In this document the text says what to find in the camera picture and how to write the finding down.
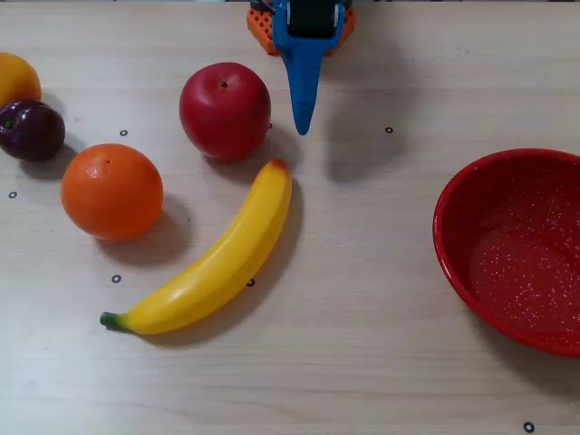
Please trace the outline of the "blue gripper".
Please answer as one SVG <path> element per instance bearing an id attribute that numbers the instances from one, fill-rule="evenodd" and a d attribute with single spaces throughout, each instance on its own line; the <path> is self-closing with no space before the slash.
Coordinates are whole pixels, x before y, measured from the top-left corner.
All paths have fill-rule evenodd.
<path id="1" fill-rule="evenodd" d="M 339 45 L 345 8 L 342 1 L 290 0 L 274 2 L 274 10 L 273 40 L 286 68 L 296 130 L 305 135 L 322 61 Z"/>

